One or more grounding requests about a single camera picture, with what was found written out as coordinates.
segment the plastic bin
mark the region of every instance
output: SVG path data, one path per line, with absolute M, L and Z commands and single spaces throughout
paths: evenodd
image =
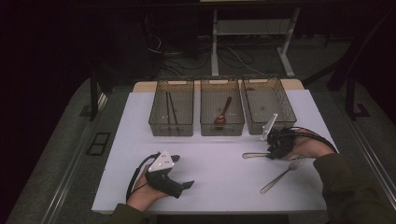
M 193 77 L 160 77 L 149 116 L 154 136 L 192 136 Z
M 274 114 L 277 119 L 273 129 L 294 125 L 297 118 L 280 79 L 267 79 L 264 75 L 244 75 L 242 79 L 242 101 L 250 134 L 262 134 L 262 126 Z
M 215 123 L 222 113 L 226 102 L 231 98 L 225 111 L 225 122 Z M 202 136 L 239 136 L 242 134 L 245 118 L 237 77 L 201 78 L 201 135 Z

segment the ladle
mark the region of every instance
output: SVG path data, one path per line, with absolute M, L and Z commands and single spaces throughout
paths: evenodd
M 225 113 L 227 112 L 228 106 L 230 106 L 231 100 L 233 99 L 233 97 L 229 96 L 227 98 L 227 102 L 225 103 L 224 109 L 221 112 L 221 114 L 215 119 L 215 124 L 225 124 L 226 120 L 225 120 Z

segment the fork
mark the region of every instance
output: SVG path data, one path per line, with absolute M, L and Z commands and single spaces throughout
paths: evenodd
M 280 180 L 280 178 L 282 178 L 282 176 L 284 176 L 288 171 L 296 170 L 297 168 L 300 167 L 301 164 L 303 164 L 303 162 L 304 162 L 304 159 L 299 159 L 299 160 L 295 160 L 295 161 L 291 162 L 289 164 L 289 168 L 285 172 L 283 172 L 281 175 L 279 175 L 277 178 L 275 178 L 273 181 L 271 181 L 269 184 L 267 184 L 264 188 L 262 188 L 262 190 L 260 190 L 260 193 L 261 194 L 266 193 L 271 187 L 274 186 L 274 184 L 276 184 L 276 182 L 278 180 Z

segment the dark green sleeve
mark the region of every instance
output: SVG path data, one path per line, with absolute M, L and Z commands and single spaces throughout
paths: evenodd
M 145 217 L 142 212 L 126 204 L 117 204 L 116 209 L 106 224 L 140 224 L 144 223 Z
M 396 223 L 395 210 L 381 202 L 374 182 L 354 174 L 340 155 L 323 156 L 314 166 L 323 182 L 330 223 Z

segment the white table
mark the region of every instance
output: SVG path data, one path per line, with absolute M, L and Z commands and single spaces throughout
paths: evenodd
M 287 91 L 296 126 L 333 140 L 309 91 Z M 154 137 L 149 127 L 153 92 L 132 92 L 126 103 L 92 210 L 111 214 L 125 193 L 135 168 L 148 155 L 168 149 L 181 158 L 169 173 L 178 183 L 195 180 L 179 199 L 160 199 L 148 214 L 274 214 L 326 210 L 322 184 L 313 160 L 286 174 L 272 189 L 260 189 L 288 168 L 290 161 L 243 159 L 245 152 L 264 152 L 257 135 L 203 137 L 200 133 L 200 94 L 195 93 L 193 137 Z

